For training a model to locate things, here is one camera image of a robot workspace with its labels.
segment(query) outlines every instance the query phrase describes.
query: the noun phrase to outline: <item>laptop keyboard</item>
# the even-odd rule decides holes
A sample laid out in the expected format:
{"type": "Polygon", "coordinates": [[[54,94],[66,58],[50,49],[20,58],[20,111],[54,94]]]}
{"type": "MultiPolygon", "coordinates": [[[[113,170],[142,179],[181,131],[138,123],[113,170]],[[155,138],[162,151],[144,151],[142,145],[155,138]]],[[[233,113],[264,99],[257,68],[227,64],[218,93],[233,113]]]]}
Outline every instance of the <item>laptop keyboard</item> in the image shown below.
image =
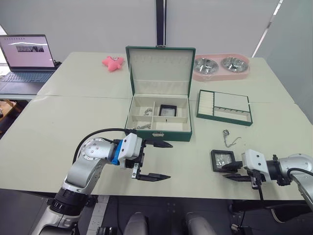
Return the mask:
{"type": "Polygon", "coordinates": [[[10,72],[1,82],[46,82],[52,72],[10,72]]]}

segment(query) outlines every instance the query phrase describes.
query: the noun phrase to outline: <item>laptop screen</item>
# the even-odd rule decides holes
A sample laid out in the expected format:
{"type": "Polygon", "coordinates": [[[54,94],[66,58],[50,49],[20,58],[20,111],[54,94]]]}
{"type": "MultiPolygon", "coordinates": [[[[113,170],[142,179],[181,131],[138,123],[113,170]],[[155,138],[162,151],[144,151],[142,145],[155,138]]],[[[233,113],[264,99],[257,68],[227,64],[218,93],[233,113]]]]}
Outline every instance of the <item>laptop screen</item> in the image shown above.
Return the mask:
{"type": "Polygon", "coordinates": [[[1,35],[0,46],[14,70],[54,70],[45,35],[1,35]]]}

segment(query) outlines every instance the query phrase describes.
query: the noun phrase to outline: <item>white table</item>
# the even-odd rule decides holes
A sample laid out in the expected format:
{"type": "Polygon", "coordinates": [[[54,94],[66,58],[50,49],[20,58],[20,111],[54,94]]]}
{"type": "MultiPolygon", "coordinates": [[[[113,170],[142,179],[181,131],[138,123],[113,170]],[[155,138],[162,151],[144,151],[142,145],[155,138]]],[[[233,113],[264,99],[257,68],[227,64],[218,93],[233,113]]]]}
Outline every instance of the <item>white table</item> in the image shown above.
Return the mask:
{"type": "MultiPolygon", "coordinates": [[[[38,95],[132,98],[127,61],[121,70],[108,72],[101,61],[108,54],[73,52],[46,82],[38,95]]],[[[192,80],[190,100],[197,100],[200,89],[248,95],[250,102],[294,103],[263,58],[250,58],[250,74],[233,81],[198,82],[192,80]]]]}
{"type": "MultiPolygon", "coordinates": [[[[30,102],[0,141],[0,188],[57,192],[79,141],[103,128],[124,127],[130,99],[38,96],[30,102]]],[[[142,173],[160,173],[171,178],[159,182],[131,179],[131,170],[107,165],[94,194],[198,198],[259,199],[249,182],[239,183],[212,171],[210,151],[226,149],[228,141],[240,136],[231,147],[237,160],[246,149],[267,159],[292,153],[312,156],[312,125],[295,104],[252,103],[254,123],[250,127],[196,118],[191,101],[193,135],[190,142],[170,142],[174,148],[148,146],[142,173]]],[[[121,138],[122,133],[98,136],[121,138]]],[[[275,181],[263,184],[265,199],[302,199],[293,183],[280,187],[275,181]]]]}

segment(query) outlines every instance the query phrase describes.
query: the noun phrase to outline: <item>gray floor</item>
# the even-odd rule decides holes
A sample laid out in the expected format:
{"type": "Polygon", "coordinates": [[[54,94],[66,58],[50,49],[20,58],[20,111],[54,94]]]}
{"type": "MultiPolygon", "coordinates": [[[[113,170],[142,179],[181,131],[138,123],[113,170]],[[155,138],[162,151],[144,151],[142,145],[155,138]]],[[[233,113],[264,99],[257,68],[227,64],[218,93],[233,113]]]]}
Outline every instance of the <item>gray floor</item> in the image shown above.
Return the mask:
{"type": "MultiPolygon", "coordinates": [[[[230,214],[229,203],[218,199],[111,196],[103,225],[117,227],[118,220],[124,230],[130,216],[139,211],[149,219],[149,235],[182,235],[184,215],[193,211],[206,218],[217,234],[231,235],[230,225],[239,224],[242,214],[230,214]]],[[[42,197],[0,189],[0,234],[30,234],[45,208],[42,197]]],[[[92,208],[84,209],[79,222],[82,235],[87,232],[91,214],[92,208]]],[[[254,235],[312,235],[312,222],[313,213],[279,224],[270,211],[257,210],[246,213],[243,225],[252,227],[254,235]]]]}

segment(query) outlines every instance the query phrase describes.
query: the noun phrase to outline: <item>white wall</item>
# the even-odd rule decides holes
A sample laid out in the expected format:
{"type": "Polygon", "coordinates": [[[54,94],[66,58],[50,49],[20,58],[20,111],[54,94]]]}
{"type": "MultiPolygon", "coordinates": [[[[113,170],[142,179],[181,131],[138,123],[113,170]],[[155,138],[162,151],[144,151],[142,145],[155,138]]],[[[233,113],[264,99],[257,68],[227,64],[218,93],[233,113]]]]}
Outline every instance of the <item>white wall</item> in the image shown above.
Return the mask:
{"type": "Polygon", "coordinates": [[[256,57],[264,57],[313,124],[313,1],[284,0],[256,57]]]}
{"type": "MultiPolygon", "coordinates": [[[[168,0],[167,45],[251,56],[278,0],[168,0]]],[[[155,0],[0,0],[8,34],[44,33],[55,59],[72,51],[155,46],[155,0]]]]}

